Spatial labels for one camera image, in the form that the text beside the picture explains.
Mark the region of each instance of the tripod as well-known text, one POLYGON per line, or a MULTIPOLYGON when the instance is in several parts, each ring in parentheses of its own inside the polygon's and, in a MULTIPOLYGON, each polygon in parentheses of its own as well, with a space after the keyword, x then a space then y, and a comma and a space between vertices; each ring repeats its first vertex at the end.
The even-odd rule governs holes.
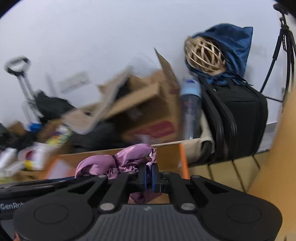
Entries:
POLYGON ((261 87, 260 93, 263 92, 265 85, 267 84, 267 81, 269 79, 269 76, 272 72, 272 69, 274 67, 274 63, 277 60, 277 57, 279 55, 279 50, 281 48, 281 44, 283 45, 283 49, 287 52, 287 78, 286 78, 286 88, 285 88, 285 94, 283 96, 283 100, 275 99, 272 97, 266 96, 267 99, 275 100, 278 102, 282 102, 284 104, 285 99, 287 98, 288 89, 290 85, 290 72, 292 72, 292 79, 291 79, 291 88, 293 88, 294 85, 294 54, 296 56, 296 45, 295 40, 292 31, 289 29, 289 26, 287 25, 285 15, 288 15, 288 11, 285 10, 279 3, 274 4, 274 9, 279 11, 281 13, 280 22, 281 22, 281 29, 279 32, 279 36, 276 43, 276 48, 274 50, 274 54, 272 56, 272 62, 269 67, 268 73, 266 75, 266 78, 264 80, 264 83, 261 87))

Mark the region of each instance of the blue cloth bag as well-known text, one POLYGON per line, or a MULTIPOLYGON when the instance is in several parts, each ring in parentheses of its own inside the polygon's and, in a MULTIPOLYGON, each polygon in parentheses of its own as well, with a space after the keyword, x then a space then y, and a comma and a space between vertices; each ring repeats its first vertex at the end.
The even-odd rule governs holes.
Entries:
POLYGON ((187 60, 185 60, 188 69, 194 75, 205 76, 209 84, 227 85, 225 78, 232 79, 234 84, 237 85, 248 84, 246 80, 243 79, 243 76, 251 48, 253 27, 241 28, 232 24, 222 23, 211 27, 205 32, 194 34, 192 38, 197 36, 210 38, 215 41, 226 60, 226 71, 212 76, 200 69, 193 68, 187 60))

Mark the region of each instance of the pink fabric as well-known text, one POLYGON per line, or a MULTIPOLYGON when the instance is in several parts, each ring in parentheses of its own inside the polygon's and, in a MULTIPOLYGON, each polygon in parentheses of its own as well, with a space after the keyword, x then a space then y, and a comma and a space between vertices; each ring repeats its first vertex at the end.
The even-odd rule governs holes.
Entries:
POLYGON ((149 144, 136 144, 124 148, 114 155, 90 156, 80 162, 76 168, 75 178, 84 174, 106 174, 109 179, 115 179, 121 172, 137 171, 139 163, 146 163, 149 167, 155 163, 156 150, 149 144))

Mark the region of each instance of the ribbed plastic surface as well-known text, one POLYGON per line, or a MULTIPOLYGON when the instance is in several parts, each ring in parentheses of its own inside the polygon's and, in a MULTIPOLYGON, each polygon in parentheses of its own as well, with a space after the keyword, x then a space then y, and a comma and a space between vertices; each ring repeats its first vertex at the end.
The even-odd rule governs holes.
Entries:
POLYGON ((79 241, 218 241, 194 215, 177 212, 173 205, 123 205, 101 215, 79 241))

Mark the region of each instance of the blue bottle cap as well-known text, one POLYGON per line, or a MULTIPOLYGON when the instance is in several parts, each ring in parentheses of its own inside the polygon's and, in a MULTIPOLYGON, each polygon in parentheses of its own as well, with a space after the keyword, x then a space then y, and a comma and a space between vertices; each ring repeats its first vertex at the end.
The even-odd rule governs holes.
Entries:
POLYGON ((180 95, 196 95, 198 97, 202 96, 202 91, 200 83, 194 79, 183 80, 181 84, 180 95))

